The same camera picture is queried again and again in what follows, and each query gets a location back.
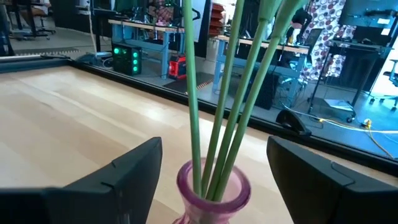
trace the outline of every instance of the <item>computer tower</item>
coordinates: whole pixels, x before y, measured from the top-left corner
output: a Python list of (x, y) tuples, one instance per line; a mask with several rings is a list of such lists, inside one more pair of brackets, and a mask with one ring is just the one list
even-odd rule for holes
[(142, 49), (121, 44), (112, 45), (113, 70), (125, 75), (138, 75), (142, 71)]
[[(252, 84), (254, 83), (256, 75), (257, 75), (257, 68), (255, 68), (252, 72), (248, 88), (243, 98), (244, 102), (246, 102), (249, 96), (249, 92), (251, 90)], [(279, 75), (273, 72), (268, 72), (261, 85), (259, 95), (257, 96), (254, 105), (266, 110), (271, 109), (272, 102), (274, 101), (275, 98), (276, 89), (278, 87), (278, 83), (279, 83)]]

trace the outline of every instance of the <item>black stand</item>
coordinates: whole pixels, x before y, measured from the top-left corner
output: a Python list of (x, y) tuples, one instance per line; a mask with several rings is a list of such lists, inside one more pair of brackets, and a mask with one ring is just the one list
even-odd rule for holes
[[(348, 44), (349, 47), (339, 47), (339, 46), (337, 46), (337, 44)], [(356, 91), (356, 94), (355, 94), (352, 102), (350, 103), (350, 102), (343, 101), (343, 100), (322, 99), (323, 102), (321, 103), (323, 106), (328, 106), (328, 107), (334, 108), (336, 110), (351, 112), (351, 115), (349, 117), (347, 117), (346, 121), (349, 123), (352, 122), (356, 117), (356, 112), (354, 110), (354, 106), (355, 106), (361, 92), (363, 91), (363, 88), (370, 76), (371, 70), (372, 70), (374, 64), (376, 63), (376, 60), (379, 58), (380, 49), (383, 49), (383, 48), (381, 46), (366, 46), (363, 44), (352, 44), (352, 43), (341, 43), (341, 42), (336, 43), (335, 42), (333, 44), (333, 46), (330, 47), (329, 52), (326, 55), (326, 60), (322, 66), (322, 69), (320, 72), (320, 77), (317, 81), (317, 84), (315, 86), (315, 89), (314, 89), (311, 97), (308, 99), (308, 102), (310, 103), (310, 107), (308, 108), (308, 113), (312, 112), (312, 109), (314, 106), (315, 94), (318, 90), (320, 80), (321, 80), (322, 74), (325, 70), (329, 56), (331, 55), (331, 57), (333, 58), (334, 55), (346, 55), (348, 51), (350, 51), (351, 53), (353, 51), (358, 55), (358, 57), (364, 58), (363, 55), (365, 55), (365, 57), (370, 58), (371, 64), (370, 64), (369, 69), (367, 70), (365, 76), (363, 77), (361, 84), (360, 84), (358, 90)]]

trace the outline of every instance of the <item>cable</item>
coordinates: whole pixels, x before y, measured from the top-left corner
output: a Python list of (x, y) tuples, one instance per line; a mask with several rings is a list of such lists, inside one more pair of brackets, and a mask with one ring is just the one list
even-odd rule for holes
[(349, 130), (352, 130), (352, 131), (368, 132), (368, 133), (369, 133), (369, 137), (371, 138), (372, 142), (373, 142), (374, 144), (376, 144), (376, 146), (377, 146), (379, 149), (381, 149), (383, 152), (385, 152), (391, 159), (395, 159), (395, 157), (394, 157), (387, 149), (385, 149), (384, 147), (382, 147), (382, 146), (375, 140), (375, 138), (373, 137), (373, 134), (372, 134), (372, 133), (391, 133), (391, 134), (398, 134), (398, 131), (374, 131), (374, 130), (371, 129), (371, 123), (372, 123), (372, 121), (371, 121), (370, 119), (367, 119), (367, 120), (365, 121), (366, 130), (363, 130), (363, 129), (351, 127), (351, 126), (348, 126), (348, 125), (345, 125), (345, 124), (341, 124), (341, 123), (339, 123), (339, 122), (337, 122), (337, 121), (333, 121), (333, 120), (330, 120), (330, 119), (317, 118), (316, 116), (312, 116), (312, 115), (310, 115), (310, 114), (301, 113), (301, 112), (292, 110), (292, 109), (290, 109), (290, 108), (288, 108), (288, 107), (286, 107), (286, 108), (287, 108), (288, 110), (293, 111), (294, 113), (302, 114), (302, 115), (308, 116), (308, 117), (310, 117), (310, 118), (316, 118), (316, 119), (318, 120), (318, 122), (320, 122), (320, 123), (322, 123), (322, 122), (327, 122), (327, 123), (330, 123), (330, 124), (335, 125), (335, 126), (337, 126), (337, 127), (349, 129)]
[(110, 67), (105, 66), (105, 63), (106, 63), (108, 60), (113, 60), (113, 58), (107, 58), (107, 59), (105, 59), (105, 60), (102, 62), (102, 66), (103, 66), (104, 68), (107, 68), (107, 69), (113, 68), (113, 66), (110, 66)]
[(387, 136), (386, 134), (382, 134), (385, 138), (387, 138), (388, 140), (390, 140), (390, 141), (392, 141), (392, 142), (394, 142), (395, 144), (398, 144), (398, 141), (396, 141), (396, 140), (394, 140), (394, 139), (392, 139), (392, 138), (390, 138), (389, 136)]
[(372, 139), (372, 141), (381, 149), (383, 150), (383, 152), (385, 152), (391, 159), (395, 159), (394, 156), (391, 155), (391, 153), (389, 151), (387, 151), (387, 149), (384, 149), (373, 137), (372, 134), (372, 130), (371, 130), (371, 126), (372, 126), (372, 121), (370, 119), (365, 120), (365, 127), (369, 130), (369, 137)]
[(95, 43), (95, 38), (94, 38), (94, 33), (93, 33), (93, 20), (91, 19), (91, 1), (88, 1), (87, 10), (88, 10), (88, 18), (90, 21), (91, 41), (93, 41), (94, 53), (95, 53), (95, 57), (97, 57), (97, 48), (96, 48), (96, 43)]
[[(348, 126), (346, 124), (343, 124), (343, 123), (340, 123), (340, 122), (337, 122), (337, 121), (333, 121), (331, 119), (319, 118), (319, 117), (314, 116), (314, 115), (310, 115), (310, 114), (306, 114), (306, 113), (295, 111), (295, 110), (289, 108), (288, 106), (284, 105), (283, 103), (282, 103), (282, 105), (286, 109), (288, 109), (288, 110), (290, 110), (290, 111), (292, 111), (294, 113), (301, 114), (301, 115), (304, 115), (304, 116), (308, 116), (310, 118), (315, 118), (318, 122), (326, 122), (326, 123), (329, 123), (329, 124), (332, 124), (332, 125), (335, 125), (335, 126), (338, 126), (338, 127), (341, 127), (341, 128), (349, 129), (349, 130), (352, 130), (352, 131), (368, 132), (368, 130), (363, 130), (363, 129), (360, 129), (360, 128), (355, 128), (355, 127), (352, 127), (352, 126)], [(373, 133), (384, 133), (384, 134), (398, 134), (398, 131), (372, 131), (372, 132)]]

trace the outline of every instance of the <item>chair back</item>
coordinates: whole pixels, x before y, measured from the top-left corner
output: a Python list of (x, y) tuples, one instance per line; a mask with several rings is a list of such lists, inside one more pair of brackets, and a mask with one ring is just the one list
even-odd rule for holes
[(305, 40), (304, 46), (310, 47), (310, 49), (308, 50), (309, 55), (312, 53), (312, 50), (315, 47), (315, 44), (317, 44), (317, 41), (319, 39), (319, 36), (321, 36), (322, 31), (323, 31), (323, 28), (312, 29), (310, 34), (308, 35), (307, 39)]

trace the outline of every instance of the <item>monitor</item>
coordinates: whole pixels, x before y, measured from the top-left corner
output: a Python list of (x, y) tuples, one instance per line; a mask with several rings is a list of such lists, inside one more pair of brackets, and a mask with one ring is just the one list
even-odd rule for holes
[(339, 24), (391, 28), (396, 11), (398, 0), (346, 0)]
[(114, 10), (133, 20), (144, 21), (148, 0), (115, 0)]

